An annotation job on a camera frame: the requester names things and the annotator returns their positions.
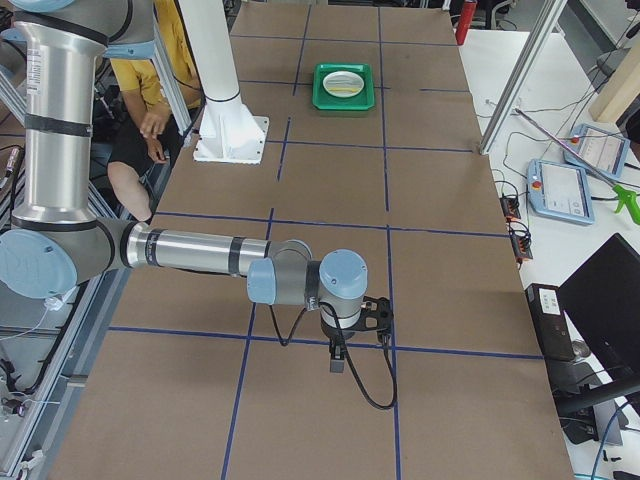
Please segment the orange black adapter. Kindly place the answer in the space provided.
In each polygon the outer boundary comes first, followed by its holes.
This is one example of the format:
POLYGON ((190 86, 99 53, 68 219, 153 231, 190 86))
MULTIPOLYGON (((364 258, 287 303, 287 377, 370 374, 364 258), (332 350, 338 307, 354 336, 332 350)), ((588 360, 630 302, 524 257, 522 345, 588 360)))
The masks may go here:
POLYGON ((518 196, 502 195, 499 201, 506 220, 512 221, 521 219, 518 196))
POLYGON ((531 234, 528 230, 513 230, 509 231, 512 250, 514 257, 518 263, 532 260, 533 254, 531 251, 531 234))

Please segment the black mini computer box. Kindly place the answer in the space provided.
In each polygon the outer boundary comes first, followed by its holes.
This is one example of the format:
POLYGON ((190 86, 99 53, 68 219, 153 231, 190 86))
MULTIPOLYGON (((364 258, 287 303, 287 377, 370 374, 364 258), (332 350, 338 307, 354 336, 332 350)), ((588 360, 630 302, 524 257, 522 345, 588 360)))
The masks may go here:
POLYGON ((575 354, 558 288, 531 283, 525 289, 525 295, 543 356, 549 360, 572 362, 575 354))

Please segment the upper orange black adapter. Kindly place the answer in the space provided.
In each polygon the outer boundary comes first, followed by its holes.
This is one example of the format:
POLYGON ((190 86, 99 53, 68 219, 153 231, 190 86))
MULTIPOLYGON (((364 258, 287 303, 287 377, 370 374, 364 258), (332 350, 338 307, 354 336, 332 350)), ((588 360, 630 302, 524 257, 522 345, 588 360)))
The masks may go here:
POLYGON ((499 201, 506 220, 512 221, 521 219, 518 196, 502 195, 499 201))

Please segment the green plastic tray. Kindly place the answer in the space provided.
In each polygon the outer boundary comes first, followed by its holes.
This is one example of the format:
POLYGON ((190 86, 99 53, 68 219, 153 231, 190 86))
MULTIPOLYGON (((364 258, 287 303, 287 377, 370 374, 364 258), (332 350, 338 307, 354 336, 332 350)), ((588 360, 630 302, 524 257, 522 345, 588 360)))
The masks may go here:
POLYGON ((371 66, 367 63, 319 63, 315 66, 312 104, 319 110, 368 111, 375 106, 375 88, 371 66), (359 74, 365 81, 364 90, 352 98, 335 98, 322 86, 324 77, 335 71, 346 70, 359 74))

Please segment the white plate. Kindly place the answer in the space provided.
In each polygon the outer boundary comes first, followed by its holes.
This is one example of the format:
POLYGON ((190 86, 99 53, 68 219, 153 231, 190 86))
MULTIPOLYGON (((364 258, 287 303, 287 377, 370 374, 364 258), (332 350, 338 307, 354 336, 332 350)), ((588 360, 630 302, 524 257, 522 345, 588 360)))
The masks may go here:
POLYGON ((346 71, 346 70, 340 70, 340 71, 335 71, 335 72, 331 72, 331 73, 327 74, 324 77, 324 79, 322 80, 322 86, 323 86, 323 88, 324 88, 324 90, 326 91, 327 94, 329 94, 327 92, 327 89, 330 86, 361 88, 362 91, 363 91, 364 87, 365 87, 365 81, 359 74, 357 74, 355 72, 346 71))

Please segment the black monitor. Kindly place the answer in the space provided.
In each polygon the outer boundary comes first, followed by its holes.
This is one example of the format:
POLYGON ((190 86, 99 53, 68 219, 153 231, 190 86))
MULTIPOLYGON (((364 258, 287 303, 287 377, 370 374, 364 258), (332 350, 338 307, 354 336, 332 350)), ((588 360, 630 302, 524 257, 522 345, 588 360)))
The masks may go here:
POLYGON ((639 253, 618 233, 560 286, 564 311, 613 380, 556 401, 561 415, 624 396, 639 399, 639 253))

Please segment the near blue teach pendant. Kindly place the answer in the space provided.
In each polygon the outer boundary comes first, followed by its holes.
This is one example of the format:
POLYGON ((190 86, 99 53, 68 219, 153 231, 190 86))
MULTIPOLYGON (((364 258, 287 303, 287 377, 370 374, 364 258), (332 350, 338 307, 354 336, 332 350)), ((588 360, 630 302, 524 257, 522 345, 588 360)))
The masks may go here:
POLYGON ((581 167, 532 159, 527 189, 529 203, 540 216, 580 225, 595 221, 587 175, 581 167))

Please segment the blue teach pendant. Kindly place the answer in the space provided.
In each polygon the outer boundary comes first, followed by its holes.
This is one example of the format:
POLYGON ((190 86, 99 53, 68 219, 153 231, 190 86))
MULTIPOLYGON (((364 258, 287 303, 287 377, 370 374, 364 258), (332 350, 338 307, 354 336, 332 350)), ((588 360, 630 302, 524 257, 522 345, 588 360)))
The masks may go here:
POLYGON ((532 159, 527 189, 529 203, 540 216, 580 225, 595 221, 587 175, 581 167, 532 159))
POLYGON ((604 176, 618 180, 627 159, 630 141, 620 133, 579 124, 572 130, 568 146, 604 176))

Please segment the person in yellow shirt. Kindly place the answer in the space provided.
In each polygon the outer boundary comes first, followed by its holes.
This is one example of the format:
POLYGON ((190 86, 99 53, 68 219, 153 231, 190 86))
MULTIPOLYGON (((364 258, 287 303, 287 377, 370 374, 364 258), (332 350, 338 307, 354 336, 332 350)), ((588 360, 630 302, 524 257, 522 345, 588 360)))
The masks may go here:
MULTIPOLYGON (((154 3, 160 34, 180 91, 195 114, 201 103, 200 81, 182 19, 174 1, 154 3)), ((150 60, 113 59, 114 70, 129 117, 120 127, 107 165, 119 203, 138 221, 152 218, 147 189, 141 177, 155 164, 174 164, 183 141, 150 60)))

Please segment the far blue teach pendant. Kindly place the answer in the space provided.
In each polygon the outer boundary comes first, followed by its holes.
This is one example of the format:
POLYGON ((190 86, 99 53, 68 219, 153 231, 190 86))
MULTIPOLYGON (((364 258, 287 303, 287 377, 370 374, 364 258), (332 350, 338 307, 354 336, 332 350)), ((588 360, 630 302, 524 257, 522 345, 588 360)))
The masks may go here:
POLYGON ((568 146, 604 176, 618 180, 627 159, 630 141, 620 133, 579 124, 572 130, 568 146))

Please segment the red fire extinguisher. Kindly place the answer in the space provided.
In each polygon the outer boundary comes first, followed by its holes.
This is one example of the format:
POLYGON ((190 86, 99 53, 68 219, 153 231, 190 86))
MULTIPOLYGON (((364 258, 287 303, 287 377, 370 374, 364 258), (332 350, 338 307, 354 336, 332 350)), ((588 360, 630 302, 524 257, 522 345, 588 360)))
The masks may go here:
POLYGON ((465 43, 468 30, 471 27, 473 17, 476 11, 476 0, 464 0, 462 3, 458 23, 455 30, 455 38, 458 46, 465 43))

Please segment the wooden board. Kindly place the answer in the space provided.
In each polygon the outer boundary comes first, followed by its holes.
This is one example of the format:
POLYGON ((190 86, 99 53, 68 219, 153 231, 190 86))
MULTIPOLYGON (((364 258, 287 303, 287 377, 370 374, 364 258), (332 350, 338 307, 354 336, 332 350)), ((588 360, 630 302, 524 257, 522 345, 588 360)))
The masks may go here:
POLYGON ((596 122, 617 121, 639 95, 639 44, 626 54, 608 83, 589 107, 596 122))

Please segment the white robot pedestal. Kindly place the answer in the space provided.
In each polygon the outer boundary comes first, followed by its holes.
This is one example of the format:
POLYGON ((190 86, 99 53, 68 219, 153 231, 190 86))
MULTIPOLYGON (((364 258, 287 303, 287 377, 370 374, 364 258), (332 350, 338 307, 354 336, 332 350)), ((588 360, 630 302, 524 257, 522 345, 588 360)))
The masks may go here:
POLYGON ((242 100, 223 3, 186 0, 179 8, 205 96, 194 159, 259 164, 269 119, 242 100))

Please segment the green handled reacher grabber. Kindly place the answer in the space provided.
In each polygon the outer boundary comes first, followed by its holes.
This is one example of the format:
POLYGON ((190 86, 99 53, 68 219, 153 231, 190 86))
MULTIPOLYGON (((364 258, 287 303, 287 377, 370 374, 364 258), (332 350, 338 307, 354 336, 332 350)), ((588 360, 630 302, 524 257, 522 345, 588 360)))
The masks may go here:
POLYGON ((590 165, 583 157, 581 157, 578 152, 576 152, 571 147, 566 145, 561 139, 559 139, 550 131, 545 129, 543 126, 541 126, 538 122, 536 122, 533 118, 531 118, 521 109, 514 108, 513 112, 517 115, 522 116, 527 122, 529 122, 537 130, 539 130, 544 135, 546 135, 551 141, 553 141, 556 145, 558 145, 562 150, 567 152, 569 155, 573 156, 579 162, 579 164, 583 168, 588 170, 593 176, 605 182, 615 192, 616 197, 618 199, 618 205, 616 207, 615 213, 620 213, 623 208, 626 208, 629 212, 629 216, 631 217, 631 220, 636 225, 640 224, 640 210, 639 210, 639 205, 637 203, 637 196, 638 196, 637 192, 626 189, 621 184, 616 183, 610 178, 606 177, 596 167, 590 165))

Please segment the aluminium frame post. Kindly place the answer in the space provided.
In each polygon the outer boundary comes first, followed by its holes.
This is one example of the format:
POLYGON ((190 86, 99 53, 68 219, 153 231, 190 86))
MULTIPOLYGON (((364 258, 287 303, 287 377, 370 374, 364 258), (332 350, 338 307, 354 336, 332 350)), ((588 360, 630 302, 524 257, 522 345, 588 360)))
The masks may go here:
POLYGON ((547 0, 544 2, 483 134, 479 144, 480 154, 486 155, 490 152, 512 108, 515 106, 515 101, 538 55, 546 45, 567 3, 567 0, 547 0))

